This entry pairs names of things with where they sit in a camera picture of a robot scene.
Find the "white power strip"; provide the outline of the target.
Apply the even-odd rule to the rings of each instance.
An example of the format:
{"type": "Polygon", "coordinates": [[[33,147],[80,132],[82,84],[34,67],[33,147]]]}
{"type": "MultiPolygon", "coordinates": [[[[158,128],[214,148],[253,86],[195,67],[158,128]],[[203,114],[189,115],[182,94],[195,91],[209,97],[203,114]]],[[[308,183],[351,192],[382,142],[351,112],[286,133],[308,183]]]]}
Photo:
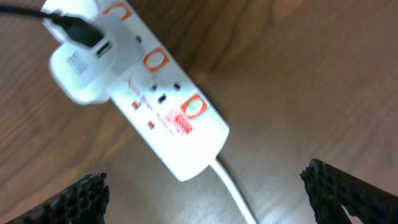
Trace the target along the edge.
{"type": "MultiPolygon", "coordinates": [[[[228,138],[228,124],[128,2],[47,0],[42,9],[80,17],[93,25],[105,15],[127,24],[142,45],[144,57],[109,86],[108,101],[179,181],[207,167],[226,177],[218,154],[228,138]]],[[[55,25],[46,22],[45,26],[59,46],[70,40],[55,25]]]]}

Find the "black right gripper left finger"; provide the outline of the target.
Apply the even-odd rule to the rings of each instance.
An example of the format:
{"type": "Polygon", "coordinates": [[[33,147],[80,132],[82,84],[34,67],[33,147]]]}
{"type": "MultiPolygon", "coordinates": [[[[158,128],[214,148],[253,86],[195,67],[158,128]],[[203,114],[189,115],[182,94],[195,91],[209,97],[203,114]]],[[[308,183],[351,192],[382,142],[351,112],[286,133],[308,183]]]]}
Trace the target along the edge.
{"type": "Polygon", "coordinates": [[[105,224],[110,200],[106,178],[104,172],[87,174],[7,224],[105,224]]]}

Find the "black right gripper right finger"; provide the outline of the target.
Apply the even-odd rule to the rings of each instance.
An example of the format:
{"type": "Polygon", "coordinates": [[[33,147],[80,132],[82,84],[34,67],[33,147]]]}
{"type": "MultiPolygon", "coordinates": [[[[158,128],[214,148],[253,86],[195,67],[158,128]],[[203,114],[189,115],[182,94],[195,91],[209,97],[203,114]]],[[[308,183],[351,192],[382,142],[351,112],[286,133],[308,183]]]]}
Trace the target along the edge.
{"type": "Polygon", "coordinates": [[[319,159],[300,174],[315,221],[322,224],[397,223],[397,196],[377,188],[319,159]]]}

